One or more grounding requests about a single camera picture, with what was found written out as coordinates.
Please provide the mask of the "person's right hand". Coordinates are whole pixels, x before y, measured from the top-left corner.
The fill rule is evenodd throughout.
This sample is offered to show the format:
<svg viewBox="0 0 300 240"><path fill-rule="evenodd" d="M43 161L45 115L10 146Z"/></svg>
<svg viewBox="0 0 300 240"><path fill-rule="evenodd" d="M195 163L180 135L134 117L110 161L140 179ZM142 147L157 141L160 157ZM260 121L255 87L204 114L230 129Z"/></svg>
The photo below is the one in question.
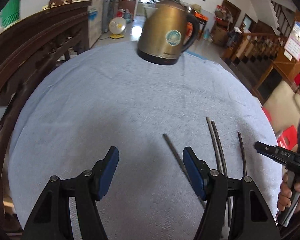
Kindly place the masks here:
<svg viewBox="0 0 300 240"><path fill-rule="evenodd" d="M282 177L282 183L280 185L280 192L278 195L277 208L279 211L284 211L287 207L291 206L291 197L292 192L291 189L287 185L288 182L288 173L285 173ZM300 183L296 183L294 185L295 191L300 193ZM298 213L300 211L300 198L299 202L295 208L294 213Z"/></svg>

